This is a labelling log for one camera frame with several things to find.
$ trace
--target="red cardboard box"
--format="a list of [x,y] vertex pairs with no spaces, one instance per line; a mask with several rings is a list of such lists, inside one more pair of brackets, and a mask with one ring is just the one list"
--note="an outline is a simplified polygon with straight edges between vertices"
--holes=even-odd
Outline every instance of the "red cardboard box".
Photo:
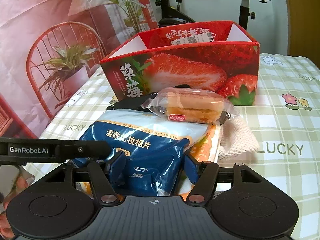
[[138,33],[100,63],[118,100],[188,84],[252,106],[259,53],[237,23],[214,21]]

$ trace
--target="bread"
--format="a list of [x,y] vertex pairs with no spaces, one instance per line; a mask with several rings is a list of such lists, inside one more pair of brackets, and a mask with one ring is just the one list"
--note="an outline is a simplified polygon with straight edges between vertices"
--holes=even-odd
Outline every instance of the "bread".
[[223,100],[209,95],[200,95],[192,91],[168,92],[166,115],[168,117],[184,115],[183,121],[210,124],[215,123],[220,118],[223,106]]

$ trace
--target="checkered tablecloth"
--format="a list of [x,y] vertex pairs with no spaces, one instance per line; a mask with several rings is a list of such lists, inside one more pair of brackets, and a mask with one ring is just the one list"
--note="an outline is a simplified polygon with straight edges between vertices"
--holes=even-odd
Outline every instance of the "checkered tablecloth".
[[[101,68],[81,89],[88,93],[64,106],[41,138],[78,139],[115,100]],[[219,165],[243,162],[290,195],[300,210],[293,239],[318,240],[320,70],[304,57],[261,54],[255,106],[238,108],[260,151]],[[57,166],[33,163],[27,170],[39,179]]]

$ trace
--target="finger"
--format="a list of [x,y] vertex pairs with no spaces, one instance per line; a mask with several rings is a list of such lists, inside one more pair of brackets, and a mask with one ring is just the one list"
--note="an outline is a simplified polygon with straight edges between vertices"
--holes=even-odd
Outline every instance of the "finger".
[[28,187],[28,182],[22,176],[19,176],[16,185],[19,190],[24,190]]
[[4,229],[1,228],[0,232],[4,237],[7,237],[7,238],[14,237],[14,233],[12,232],[11,228],[4,228]]
[[10,228],[9,222],[5,214],[0,215],[0,228]]
[[18,195],[17,191],[15,190],[14,192],[10,193],[8,196],[6,196],[3,200],[3,206],[4,209],[7,209],[7,206],[9,204],[9,202],[16,196]]

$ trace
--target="packaged bread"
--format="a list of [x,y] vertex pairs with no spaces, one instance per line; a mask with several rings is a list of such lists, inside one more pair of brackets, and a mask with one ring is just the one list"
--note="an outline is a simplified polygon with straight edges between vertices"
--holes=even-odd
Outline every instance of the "packaged bread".
[[223,124],[230,114],[237,114],[232,103],[212,91],[165,88],[142,105],[170,121]]

